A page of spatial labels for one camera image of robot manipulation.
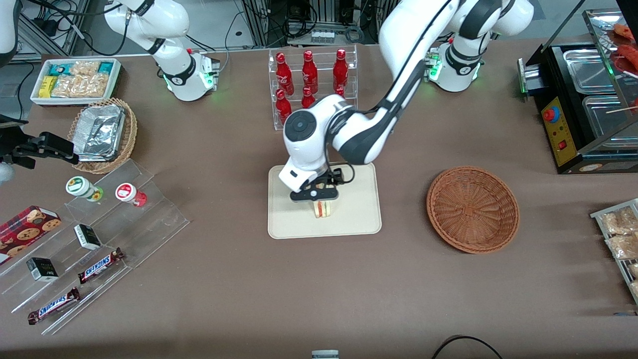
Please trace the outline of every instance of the small black box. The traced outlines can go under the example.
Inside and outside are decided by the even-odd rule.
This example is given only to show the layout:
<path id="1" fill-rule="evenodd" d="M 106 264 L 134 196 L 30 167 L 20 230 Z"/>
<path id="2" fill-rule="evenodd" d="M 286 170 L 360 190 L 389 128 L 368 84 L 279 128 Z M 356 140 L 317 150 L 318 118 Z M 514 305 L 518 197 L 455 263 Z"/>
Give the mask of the small black box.
<path id="1" fill-rule="evenodd" d="M 74 228 L 75 236 L 80 241 L 80 245 L 88 250 L 96 250 L 99 249 L 102 245 L 100 243 L 100 239 L 93 231 L 93 228 L 89 227 L 85 224 L 76 225 Z"/>
<path id="2" fill-rule="evenodd" d="M 40 282 L 53 282 L 57 279 L 56 269 L 53 268 L 53 263 L 47 258 L 32 257 L 27 261 L 27 267 L 33 276 L 33 279 Z"/>
<path id="3" fill-rule="evenodd" d="M 53 37 L 57 33 L 57 22 L 55 20 L 40 20 L 33 19 L 32 20 L 36 26 L 38 26 L 45 34 Z"/>

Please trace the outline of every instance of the snack tray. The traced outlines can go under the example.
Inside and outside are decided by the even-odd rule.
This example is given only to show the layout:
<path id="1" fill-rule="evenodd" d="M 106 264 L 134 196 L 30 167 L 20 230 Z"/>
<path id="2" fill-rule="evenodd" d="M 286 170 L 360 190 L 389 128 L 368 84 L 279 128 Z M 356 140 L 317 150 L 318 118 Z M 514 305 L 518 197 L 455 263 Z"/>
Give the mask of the snack tray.
<path id="1" fill-rule="evenodd" d="M 634 212 L 634 215 L 636 216 L 636 218 L 638 218 L 638 199 L 632 199 L 631 201 L 627 201 L 627 202 L 623 202 L 621 204 L 617 204 L 615 206 L 606 208 L 602 211 L 598 211 L 598 212 L 594 212 L 592 214 L 590 214 L 591 218 L 594 218 L 596 220 L 596 223 L 598 223 L 598 227 L 600 228 L 600 231 L 602 232 L 602 235 L 605 237 L 605 244 L 607 245 L 607 248 L 609 248 L 609 238 L 611 238 L 611 235 L 607 232 L 607 229 L 605 228 L 605 225 L 603 225 L 602 220 L 600 219 L 600 217 L 602 215 L 604 215 L 605 213 L 610 213 L 610 212 L 614 212 L 614 211 L 618 211 L 622 208 L 625 207 L 629 207 L 632 209 L 632 211 Z M 618 268 L 620 268 L 620 273 L 623 275 L 623 278 L 625 279 L 625 283 L 627 284 L 627 288 L 629 288 L 629 283 L 633 282 L 636 280 L 636 278 L 634 278 L 634 276 L 629 272 L 629 266 L 631 264 L 634 264 L 636 262 L 638 262 L 638 260 L 636 259 L 616 259 L 616 257 L 613 255 L 614 260 L 616 261 L 616 264 L 618 264 Z M 632 297 L 634 297 L 634 302 L 638 305 L 638 297 L 636 297 L 636 295 L 634 294 L 633 291 L 629 290 L 629 292 L 632 294 Z"/>
<path id="2" fill-rule="evenodd" d="M 102 97 L 80 97 L 80 98 L 42 98 L 38 96 L 38 92 L 40 91 L 40 86 L 42 85 L 42 80 L 44 76 L 48 75 L 49 70 L 52 65 L 61 65 L 67 63 L 74 63 L 76 61 L 99 61 L 102 63 L 113 63 L 113 68 L 111 69 L 111 73 L 108 75 L 107 88 L 104 90 L 104 95 Z M 115 91 L 115 85 L 117 83 L 117 77 L 119 76 L 120 69 L 122 65 L 120 62 L 114 58 L 109 57 L 73 57 L 66 59 L 51 59 L 46 60 L 42 64 L 42 68 L 40 70 L 40 74 L 38 75 L 38 79 L 36 80 L 36 84 L 33 86 L 33 90 L 31 91 L 31 101 L 36 105 L 40 106 L 74 106 L 74 105 L 87 105 L 89 103 L 108 100 L 113 95 Z"/>
<path id="3" fill-rule="evenodd" d="M 76 197 L 66 203 L 56 211 L 63 221 L 57 229 L 0 266 L 2 301 L 12 313 L 24 319 L 25 326 L 30 312 L 77 287 L 79 302 L 65 305 L 60 311 L 29 326 L 42 335 L 54 334 L 188 225 L 189 221 L 151 179 L 150 173 L 129 159 L 95 183 L 104 190 L 100 201 L 89 202 Z M 124 182 L 132 183 L 146 193 L 148 200 L 144 206 L 134 207 L 115 198 L 115 188 Z M 87 250 L 80 246 L 73 230 L 80 223 L 95 230 L 102 243 L 99 249 Z M 80 285 L 78 273 L 117 247 L 125 257 Z M 30 257 L 49 258 L 59 278 L 49 283 L 33 280 L 26 264 Z"/>

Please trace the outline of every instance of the white bottle with green label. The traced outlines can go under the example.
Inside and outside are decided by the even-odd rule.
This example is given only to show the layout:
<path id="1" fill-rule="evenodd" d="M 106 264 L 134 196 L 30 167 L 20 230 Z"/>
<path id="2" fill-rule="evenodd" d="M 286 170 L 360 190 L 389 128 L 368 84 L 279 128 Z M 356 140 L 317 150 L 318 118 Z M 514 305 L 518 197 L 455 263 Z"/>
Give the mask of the white bottle with green label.
<path id="1" fill-rule="evenodd" d="M 104 195 L 102 188 L 92 184 L 82 176 L 75 176 L 66 183 L 66 191 L 75 197 L 86 198 L 89 202 L 97 202 Z"/>

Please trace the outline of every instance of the cookie box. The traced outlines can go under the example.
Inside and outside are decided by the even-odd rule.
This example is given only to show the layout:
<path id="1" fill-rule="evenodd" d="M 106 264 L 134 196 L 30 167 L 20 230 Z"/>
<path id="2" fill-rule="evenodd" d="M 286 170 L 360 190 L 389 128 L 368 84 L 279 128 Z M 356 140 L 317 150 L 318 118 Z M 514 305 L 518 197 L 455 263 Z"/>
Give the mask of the cookie box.
<path id="1" fill-rule="evenodd" d="M 42 82 L 45 80 L 45 77 L 49 75 L 51 67 L 68 64 L 68 63 L 74 63 L 76 61 L 99 61 L 102 63 L 113 64 L 113 67 L 111 67 L 111 71 L 108 76 L 107 88 L 104 91 L 104 95 L 102 97 L 80 97 L 80 98 L 40 97 L 39 95 L 40 87 L 42 86 Z M 120 62 L 111 57 L 73 57 L 73 58 L 46 60 L 42 64 L 42 69 L 40 70 L 40 74 L 38 75 L 36 84 L 33 86 L 33 91 L 31 91 L 31 101 L 35 103 L 36 105 L 40 105 L 42 107 L 50 107 L 50 106 L 73 107 L 73 106 L 83 106 L 89 103 L 94 103 L 94 102 L 98 102 L 102 100 L 108 100 L 114 95 L 115 85 L 117 84 L 121 67 L 122 65 L 120 64 Z"/>
<path id="2" fill-rule="evenodd" d="M 57 214 L 30 206 L 0 225 L 0 265 L 62 223 Z"/>

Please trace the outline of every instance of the yellow panel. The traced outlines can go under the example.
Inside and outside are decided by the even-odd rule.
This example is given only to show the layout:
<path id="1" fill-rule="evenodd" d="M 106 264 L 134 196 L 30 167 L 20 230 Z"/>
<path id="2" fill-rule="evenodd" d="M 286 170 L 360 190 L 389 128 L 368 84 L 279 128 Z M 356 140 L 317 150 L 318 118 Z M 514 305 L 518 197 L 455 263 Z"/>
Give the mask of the yellow panel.
<path id="1" fill-rule="evenodd" d="M 556 164 L 559 166 L 564 165 L 569 160 L 576 157 L 578 152 L 576 151 L 576 145 L 574 144 L 574 140 L 572 138 L 572 134 L 569 132 L 569 127 L 567 126 L 567 121 L 565 121 L 565 117 L 563 115 L 563 108 L 558 101 L 558 97 L 556 97 L 552 102 L 547 105 L 541 111 L 541 116 L 543 113 L 552 107 L 557 107 L 560 113 L 558 121 L 555 123 L 550 123 L 548 121 L 543 120 L 545 124 L 545 129 L 547 130 L 547 136 L 549 138 L 549 144 L 552 147 L 552 152 L 554 152 L 554 158 L 556 159 Z M 565 148 L 560 149 L 560 143 L 565 141 Z"/>

